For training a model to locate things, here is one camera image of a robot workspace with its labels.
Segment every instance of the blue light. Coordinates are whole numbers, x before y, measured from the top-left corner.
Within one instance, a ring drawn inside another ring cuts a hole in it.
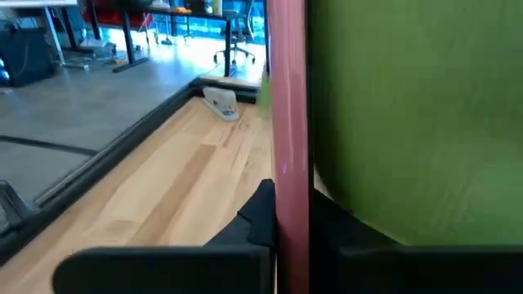
[[[0,70],[0,77],[6,80],[9,80],[10,76],[6,70]]]

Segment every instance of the white object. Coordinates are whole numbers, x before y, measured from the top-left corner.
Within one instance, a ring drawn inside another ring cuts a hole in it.
[[[150,4],[150,6],[153,7],[153,8],[165,8],[165,9],[169,9],[169,8],[171,8],[171,6],[169,5],[169,3],[163,2],[162,0],[154,0],[154,1]]]
[[[0,87],[0,95],[9,95],[13,92],[10,88],[1,88]]]
[[[96,40],[94,38],[86,38],[80,43],[79,46],[83,49],[95,50],[107,46],[107,42],[104,40]]]
[[[236,107],[236,94],[231,90],[223,90],[215,87],[205,87],[203,89],[204,104],[210,108],[217,116],[233,122],[239,119],[238,108]]]

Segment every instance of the black floor line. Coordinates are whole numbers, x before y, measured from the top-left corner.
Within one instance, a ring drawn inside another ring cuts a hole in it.
[[[1,136],[0,135],[0,142],[27,145],[27,146],[33,146],[33,147],[39,147],[39,148],[45,148],[45,149],[53,149],[53,150],[58,150],[58,151],[70,152],[70,153],[74,153],[74,154],[86,155],[86,156],[90,156],[90,157],[95,156],[98,153],[98,151],[93,150],[93,149],[51,143],[51,142],[40,141],[40,140],[19,138],[19,137],[14,137],[14,136]]]

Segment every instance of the black bracket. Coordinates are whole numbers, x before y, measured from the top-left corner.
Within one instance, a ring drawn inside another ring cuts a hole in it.
[[[4,180],[0,180],[0,205],[6,212],[7,229],[0,234],[5,234],[23,225],[34,211],[29,204]]]

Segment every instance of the chair base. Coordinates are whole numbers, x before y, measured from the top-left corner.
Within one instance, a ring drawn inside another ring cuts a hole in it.
[[[234,54],[235,54],[235,55],[234,55],[234,58],[232,59],[232,64],[233,64],[233,65],[236,64],[236,55],[238,54],[238,52],[242,52],[242,53],[244,53],[246,59],[247,59],[249,56],[252,56],[252,57],[253,57],[253,63],[256,62],[256,56],[255,56],[252,52],[247,51],[247,50],[245,50],[245,49],[243,49],[243,48],[238,47],[238,44],[235,44],[235,45],[233,46],[233,48],[231,48],[230,51],[231,51],[231,52],[234,52]],[[218,54],[220,54],[220,53],[221,53],[221,54],[225,54],[225,52],[226,52],[225,50],[220,50],[220,51],[217,51],[216,53],[214,53],[214,57],[213,57],[213,58],[214,58],[214,62],[216,62],[216,63],[218,62]]]

